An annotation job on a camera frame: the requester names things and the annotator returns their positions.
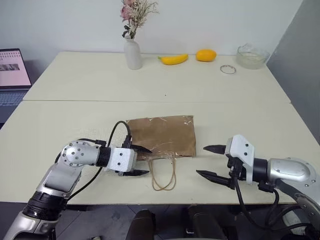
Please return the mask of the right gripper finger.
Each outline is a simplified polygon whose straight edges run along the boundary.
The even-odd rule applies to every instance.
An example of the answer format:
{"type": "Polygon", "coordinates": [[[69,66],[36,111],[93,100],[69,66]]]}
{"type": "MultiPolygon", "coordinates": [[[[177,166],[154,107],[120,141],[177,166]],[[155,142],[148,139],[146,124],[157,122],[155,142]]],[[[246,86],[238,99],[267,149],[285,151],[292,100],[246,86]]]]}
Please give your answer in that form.
{"type": "Polygon", "coordinates": [[[214,154],[224,155],[226,152],[226,145],[207,145],[203,149],[214,154]]]}
{"type": "Polygon", "coordinates": [[[209,180],[210,182],[229,187],[230,186],[230,179],[219,176],[215,172],[207,171],[207,170],[196,170],[196,172],[204,177],[205,179],[209,180]]]}

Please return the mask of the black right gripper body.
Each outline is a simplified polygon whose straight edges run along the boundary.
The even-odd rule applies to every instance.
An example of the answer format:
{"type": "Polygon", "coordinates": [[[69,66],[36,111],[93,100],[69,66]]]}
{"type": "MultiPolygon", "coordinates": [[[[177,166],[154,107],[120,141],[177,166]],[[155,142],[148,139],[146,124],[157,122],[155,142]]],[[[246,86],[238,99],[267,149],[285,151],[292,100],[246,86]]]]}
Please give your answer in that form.
{"type": "Polygon", "coordinates": [[[244,167],[244,163],[237,157],[228,157],[227,167],[229,168],[229,184],[228,187],[232,190],[235,189],[235,181],[234,178],[240,181],[246,180],[247,171],[244,167]]]}

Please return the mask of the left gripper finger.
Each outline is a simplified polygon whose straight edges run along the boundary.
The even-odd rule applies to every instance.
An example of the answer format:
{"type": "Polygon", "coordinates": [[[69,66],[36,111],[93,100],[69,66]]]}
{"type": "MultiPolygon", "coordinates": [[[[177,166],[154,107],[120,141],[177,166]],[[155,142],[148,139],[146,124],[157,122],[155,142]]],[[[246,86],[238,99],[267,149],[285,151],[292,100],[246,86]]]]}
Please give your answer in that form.
{"type": "Polygon", "coordinates": [[[132,144],[131,148],[137,153],[147,153],[147,154],[151,154],[152,153],[151,150],[149,150],[149,149],[147,149],[147,148],[145,148],[143,146],[140,146],[140,145],[132,144]]]}
{"type": "Polygon", "coordinates": [[[123,175],[126,177],[138,177],[138,176],[142,176],[142,175],[145,175],[148,173],[149,173],[148,170],[133,169],[131,171],[124,172],[123,175]]]}

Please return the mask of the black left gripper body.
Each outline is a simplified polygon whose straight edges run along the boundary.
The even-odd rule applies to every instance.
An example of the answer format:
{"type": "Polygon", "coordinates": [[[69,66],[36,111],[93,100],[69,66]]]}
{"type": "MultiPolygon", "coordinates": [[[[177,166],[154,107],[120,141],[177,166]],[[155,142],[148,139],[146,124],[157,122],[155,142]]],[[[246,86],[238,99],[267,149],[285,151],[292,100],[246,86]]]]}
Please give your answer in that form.
{"type": "Polygon", "coordinates": [[[132,137],[127,135],[121,147],[113,149],[113,169],[120,176],[124,176],[124,172],[135,170],[137,153],[131,148],[132,137]]]}

